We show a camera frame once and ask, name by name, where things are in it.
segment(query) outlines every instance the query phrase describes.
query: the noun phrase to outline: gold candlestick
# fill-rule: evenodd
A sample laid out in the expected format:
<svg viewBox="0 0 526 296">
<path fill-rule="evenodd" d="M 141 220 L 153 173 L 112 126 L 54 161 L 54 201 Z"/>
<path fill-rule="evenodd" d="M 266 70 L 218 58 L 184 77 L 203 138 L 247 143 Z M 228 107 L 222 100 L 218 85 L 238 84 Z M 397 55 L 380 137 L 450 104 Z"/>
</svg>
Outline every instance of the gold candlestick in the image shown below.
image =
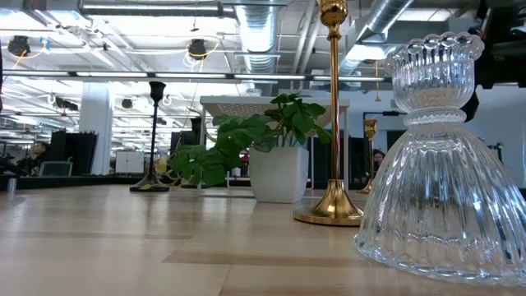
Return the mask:
<svg viewBox="0 0 526 296">
<path fill-rule="evenodd" d="M 375 167 L 374 167 L 374 155 L 372 154 L 372 138 L 376 135 L 376 119 L 366 119 L 363 121 L 365 133 L 369 138 L 369 181 L 367 185 L 362 189 L 358 190 L 357 193 L 369 194 L 372 190 L 372 182 L 375 178 Z"/>
<path fill-rule="evenodd" d="M 320 0 L 320 19 L 321 23 L 329 28 L 327 39 L 330 41 L 332 179 L 327 184 L 325 195 L 316 206 L 293 212 L 294 219 L 308 223 L 359 226 L 362 222 L 362 210 L 348 199 L 344 180 L 339 177 L 338 40 L 341 38 L 339 25 L 346 17 L 346 0 Z"/>
</svg>

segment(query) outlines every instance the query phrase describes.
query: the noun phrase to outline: pillar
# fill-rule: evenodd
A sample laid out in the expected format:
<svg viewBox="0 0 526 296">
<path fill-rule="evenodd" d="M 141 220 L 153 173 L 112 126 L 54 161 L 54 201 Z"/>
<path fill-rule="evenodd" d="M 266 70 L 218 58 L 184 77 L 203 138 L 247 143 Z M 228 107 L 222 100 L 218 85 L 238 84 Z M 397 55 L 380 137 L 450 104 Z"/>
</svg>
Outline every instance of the pillar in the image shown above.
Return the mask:
<svg viewBox="0 0 526 296">
<path fill-rule="evenodd" d="M 109 157 L 112 149 L 114 98 L 105 82 L 84 82 L 82 86 L 81 120 L 79 132 L 95 132 L 97 146 L 92 174 L 109 173 Z"/>
</svg>

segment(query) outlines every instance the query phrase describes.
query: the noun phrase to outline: table surface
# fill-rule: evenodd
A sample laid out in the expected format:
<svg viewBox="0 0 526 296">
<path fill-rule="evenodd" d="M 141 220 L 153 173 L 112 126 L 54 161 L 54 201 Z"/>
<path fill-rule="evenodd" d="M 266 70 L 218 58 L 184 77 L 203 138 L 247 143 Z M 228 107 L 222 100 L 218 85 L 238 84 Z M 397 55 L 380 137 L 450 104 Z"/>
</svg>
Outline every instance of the table surface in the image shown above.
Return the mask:
<svg viewBox="0 0 526 296">
<path fill-rule="evenodd" d="M 6 296 L 525 295 L 383 266 L 353 247 L 358 229 L 305 224 L 295 205 L 232 198 L 247 189 L 130 193 L 69 187 L 0 196 Z M 351 195 L 363 206 L 365 196 Z"/>
</svg>

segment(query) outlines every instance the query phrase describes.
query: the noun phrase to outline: black stand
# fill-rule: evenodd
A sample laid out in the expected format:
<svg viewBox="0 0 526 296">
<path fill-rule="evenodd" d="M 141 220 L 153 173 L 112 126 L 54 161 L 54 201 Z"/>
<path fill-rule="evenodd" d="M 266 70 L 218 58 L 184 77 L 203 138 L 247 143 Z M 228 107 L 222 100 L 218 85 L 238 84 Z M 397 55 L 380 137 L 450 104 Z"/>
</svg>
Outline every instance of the black stand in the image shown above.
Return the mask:
<svg viewBox="0 0 526 296">
<path fill-rule="evenodd" d="M 155 177 L 154 172 L 154 149 L 155 149 L 155 129 L 157 128 L 157 108 L 159 101 L 163 98 L 163 91 L 166 85 L 163 82 L 150 82 L 151 93 L 150 96 L 154 101 L 154 128 L 151 133 L 151 148 L 150 148 L 150 169 L 148 174 L 137 184 L 130 187 L 130 192 L 167 192 L 170 187 L 159 183 Z"/>
</svg>

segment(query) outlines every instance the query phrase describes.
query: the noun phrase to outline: ribbed glass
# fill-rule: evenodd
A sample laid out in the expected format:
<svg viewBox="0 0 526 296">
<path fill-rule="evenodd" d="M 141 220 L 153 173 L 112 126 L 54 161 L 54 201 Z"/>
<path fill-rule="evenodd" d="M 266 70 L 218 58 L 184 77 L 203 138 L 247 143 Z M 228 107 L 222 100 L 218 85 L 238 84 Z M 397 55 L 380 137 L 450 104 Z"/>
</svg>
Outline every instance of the ribbed glass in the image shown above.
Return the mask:
<svg viewBox="0 0 526 296">
<path fill-rule="evenodd" d="M 408 130 L 382 162 L 354 241 L 365 256 L 420 275 L 526 285 L 526 203 L 461 127 L 482 50 L 477 36 L 448 32 L 389 54 Z"/>
</svg>

